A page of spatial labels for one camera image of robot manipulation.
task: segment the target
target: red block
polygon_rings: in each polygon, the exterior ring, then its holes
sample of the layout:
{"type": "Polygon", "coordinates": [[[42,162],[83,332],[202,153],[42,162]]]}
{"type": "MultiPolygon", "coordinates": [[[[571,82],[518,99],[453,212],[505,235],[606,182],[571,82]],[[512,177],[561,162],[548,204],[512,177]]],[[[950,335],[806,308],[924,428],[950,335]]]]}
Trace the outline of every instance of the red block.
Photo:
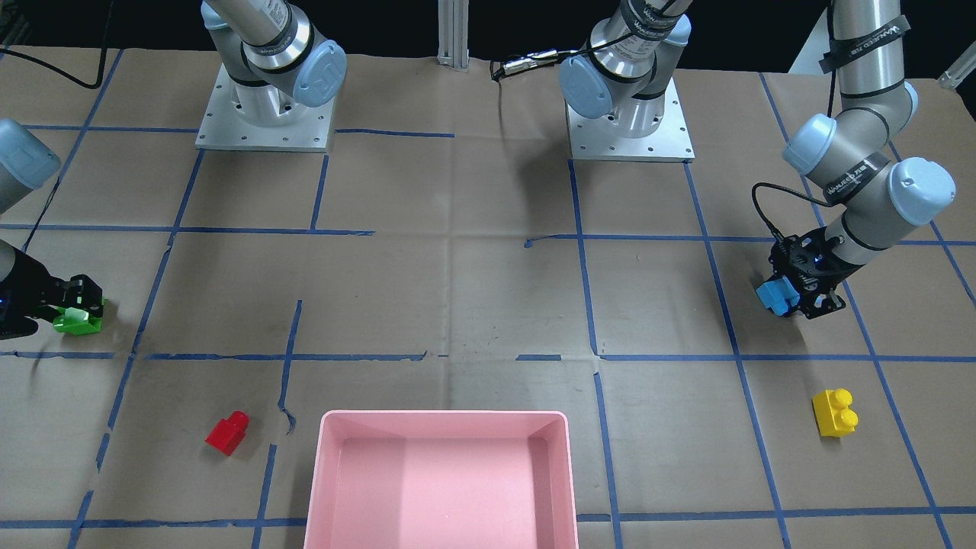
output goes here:
{"type": "Polygon", "coordinates": [[[244,430],[250,422],[251,418],[246,413],[237,410],[227,419],[217,422],[217,427],[210,432],[206,443],[220,450],[224,455],[230,456],[237,445],[244,440],[244,430]]]}

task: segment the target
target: yellow lego brick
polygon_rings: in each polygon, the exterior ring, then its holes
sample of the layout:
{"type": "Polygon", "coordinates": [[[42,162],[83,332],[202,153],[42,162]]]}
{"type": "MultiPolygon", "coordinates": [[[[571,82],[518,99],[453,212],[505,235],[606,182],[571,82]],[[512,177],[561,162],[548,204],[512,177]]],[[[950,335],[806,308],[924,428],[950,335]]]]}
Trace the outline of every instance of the yellow lego brick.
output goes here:
{"type": "Polygon", "coordinates": [[[845,437],[854,432],[858,417],[850,408],[854,402],[846,389],[827,390],[813,398],[813,413],[821,437],[845,437]]]}

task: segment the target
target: pink plastic bin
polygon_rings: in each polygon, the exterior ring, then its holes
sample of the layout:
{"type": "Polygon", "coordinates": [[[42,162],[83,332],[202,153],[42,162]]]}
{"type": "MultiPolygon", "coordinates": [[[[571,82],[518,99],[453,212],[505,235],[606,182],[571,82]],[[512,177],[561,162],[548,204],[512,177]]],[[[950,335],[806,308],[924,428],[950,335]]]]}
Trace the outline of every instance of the pink plastic bin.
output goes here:
{"type": "Polygon", "coordinates": [[[566,416],[322,418],[305,549],[578,549],[566,416]]]}

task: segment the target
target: white mounting plate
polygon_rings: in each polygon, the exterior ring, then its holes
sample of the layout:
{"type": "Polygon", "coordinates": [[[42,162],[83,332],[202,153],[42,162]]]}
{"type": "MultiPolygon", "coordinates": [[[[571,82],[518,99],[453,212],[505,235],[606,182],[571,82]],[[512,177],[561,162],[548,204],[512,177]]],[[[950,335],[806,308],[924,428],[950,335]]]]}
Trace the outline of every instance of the white mounting plate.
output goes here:
{"type": "Polygon", "coordinates": [[[658,129],[644,138],[614,135],[616,126],[606,116],[584,118],[569,105],[569,143],[578,160],[618,160],[633,162],[684,162],[695,157],[684,112],[674,81],[665,90],[665,115],[658,129]]]}
{"type": "Polygon", "coordinates": [[[309,107],[285,126],[258,127],[237,113],[232,98],[233,81],[221,65],[207,112],[196,134],[196,147],[215,150],[279,150],[327,152],[332,142],[332,118],[336,100],[309,107]]]}

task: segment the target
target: metal post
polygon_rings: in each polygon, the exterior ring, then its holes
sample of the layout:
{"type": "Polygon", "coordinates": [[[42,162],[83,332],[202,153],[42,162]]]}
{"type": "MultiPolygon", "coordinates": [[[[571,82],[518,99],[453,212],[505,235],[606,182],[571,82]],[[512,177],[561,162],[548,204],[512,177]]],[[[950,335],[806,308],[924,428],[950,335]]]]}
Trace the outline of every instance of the metal post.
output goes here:
{"type": "Polygon", "coordinates": [[[437,62],[468,70],[468,0],[438,0],[440,50],[437,62]]]}
{"type": "Polygon", "coordinates": [[[948,70],[939,76],[939,85],[943,88],[954,90],[962,83],[962,80],[976,68],[976,42],[973,42],[965,52],[950,66],[948,70]]]}

